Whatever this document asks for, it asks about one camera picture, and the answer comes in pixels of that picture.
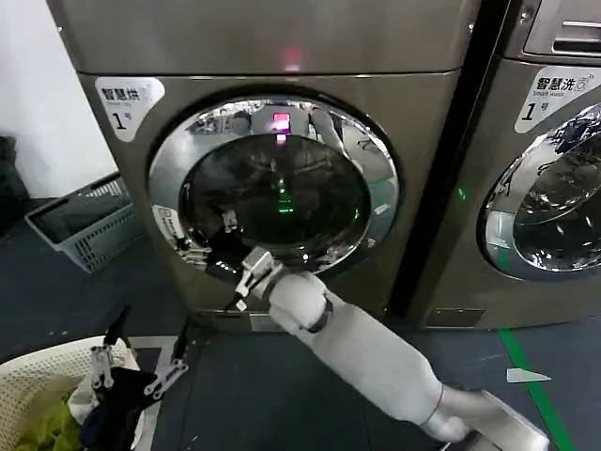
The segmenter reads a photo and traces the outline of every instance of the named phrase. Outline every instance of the floor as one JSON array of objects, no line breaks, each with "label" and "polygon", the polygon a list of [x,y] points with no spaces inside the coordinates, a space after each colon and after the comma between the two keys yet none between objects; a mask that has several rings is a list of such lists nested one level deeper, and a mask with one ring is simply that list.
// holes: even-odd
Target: floor
[{"label": "floor", "polygon": [[[138,360],[164,359],[185,318],[182,303],[151,245],[140,241],[109,266],[86,274],[25,224],[0,238],[0,357],[102,334],[120,308],[132,314],[127,335]],[[491,391],[540,428],[546,423],[526,384],[507,383],[513,364],[496,332],[413,331],[389,327],[431,361],[448,384]],[[572,448],[591,450],[601,416],[601,319],[514,331]],[[153,451],[440,449],[411,424],[394,422],[357,395],[300,342],[284,334],[214,334],[193,328],[191,370],[168,393],[146,437]]]}]

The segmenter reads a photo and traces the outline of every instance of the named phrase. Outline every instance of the white robotic arm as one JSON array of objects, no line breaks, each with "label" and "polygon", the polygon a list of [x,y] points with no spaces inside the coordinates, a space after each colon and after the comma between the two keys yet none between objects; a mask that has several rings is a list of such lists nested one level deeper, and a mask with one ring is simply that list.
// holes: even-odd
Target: white robotic arm
[{"label": "white robotic arm", "polygon": [[267,299],[282,328],[392,418],[446,443],[476,431],[471,450],[547,450],[547,436],[528,420],[488,392],[442,384],[419,351],[313,274],[290,273],[261,248],[243,266],[239,295]]}]

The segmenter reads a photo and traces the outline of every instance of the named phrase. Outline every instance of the front-loading washer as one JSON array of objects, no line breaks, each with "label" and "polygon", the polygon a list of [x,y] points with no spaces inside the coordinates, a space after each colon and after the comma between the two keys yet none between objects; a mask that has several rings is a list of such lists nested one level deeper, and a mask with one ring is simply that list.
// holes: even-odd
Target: front-loading washer
[{"label": "front-loading washer", "polygon": [[601,313],[601,10],[513,6],[409,308],[429,327]]}]

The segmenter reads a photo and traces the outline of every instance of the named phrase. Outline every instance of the green floor tape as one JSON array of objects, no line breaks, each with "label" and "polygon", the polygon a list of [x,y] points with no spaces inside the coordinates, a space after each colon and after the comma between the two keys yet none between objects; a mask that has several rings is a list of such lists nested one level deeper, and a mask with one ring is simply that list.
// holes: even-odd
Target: green floor tape
[{"label": "green floor tape", "polygon": [[[530,365],[530,362],[528,362],[528,358],[519,346],[519,343],[517,343],[516,336],[511,331],[501,329],[499,331],[499,337],[517,368],[535,371]],[[548,432],[551,434],[551,440],[556,444],[560,451],[575,451],[576,447],[570,438],[570,434],[562,419],[557,414],[557,410],[551,403],[551,400],[548,398],[547,393],[543,390],[541,382],[525,383],[536,408],[547,425]]]}]

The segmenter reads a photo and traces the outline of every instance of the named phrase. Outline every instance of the green clothing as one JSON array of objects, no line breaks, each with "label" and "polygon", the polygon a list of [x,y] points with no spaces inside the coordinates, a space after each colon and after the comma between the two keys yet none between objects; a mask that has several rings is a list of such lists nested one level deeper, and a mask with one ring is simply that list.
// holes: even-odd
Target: green clothing
[{"label": "green clothing", "polygon": [[80,426],[71,416],[69,396],[31,425],[17,442],[15,451],[78,451]]}]

